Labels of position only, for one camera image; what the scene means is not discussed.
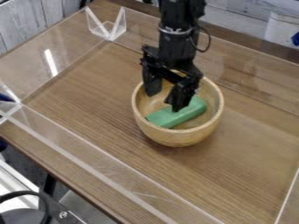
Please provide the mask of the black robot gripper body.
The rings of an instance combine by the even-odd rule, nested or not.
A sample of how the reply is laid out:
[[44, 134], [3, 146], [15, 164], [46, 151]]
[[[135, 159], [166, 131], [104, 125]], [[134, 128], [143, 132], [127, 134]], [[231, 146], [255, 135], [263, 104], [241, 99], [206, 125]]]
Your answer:
[[162, 67], [162, 78], [174, 85], [190, 80], [199, 86], [203, 74], [194, 65], [197, 52], [199, 51], [199, 28], [190, 28], [182, 31], [171, 31], [159, 28], [159, 46], [143, 45], [143, 58], [151, 64]]

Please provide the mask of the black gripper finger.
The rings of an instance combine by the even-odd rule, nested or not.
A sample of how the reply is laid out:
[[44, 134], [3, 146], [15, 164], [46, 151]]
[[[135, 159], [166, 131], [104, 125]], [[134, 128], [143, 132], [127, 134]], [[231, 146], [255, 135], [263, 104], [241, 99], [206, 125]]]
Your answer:
[[162, 92], [163, 78], [161, 75], [162, 67], [151, 64], [149, 61], [142, 61], [143, 67], [143, 83], [146, 94], [153, 97]]
[[197, 89], [198, 86], [190, 80], [182, 80], [174, 85], [171, 92], [165, 99], [165, 102], [173, 106], [174, 113], [179, 112], [190, 105]]

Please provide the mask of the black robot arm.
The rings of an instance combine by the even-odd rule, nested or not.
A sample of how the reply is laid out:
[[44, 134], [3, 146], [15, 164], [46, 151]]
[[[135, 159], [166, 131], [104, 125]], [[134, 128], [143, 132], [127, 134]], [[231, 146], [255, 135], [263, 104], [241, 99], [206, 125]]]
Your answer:
[[205, 16], [206, 0], [161, 0], [159, 46], [143, 45], [145, 91], [149, 96], [162, 92], [163, 80], [173, 83], [165, 102], [173, 112], [185, 109], [199, 89], [202, 70], [194, 65], [201, 36], [199, 19]]

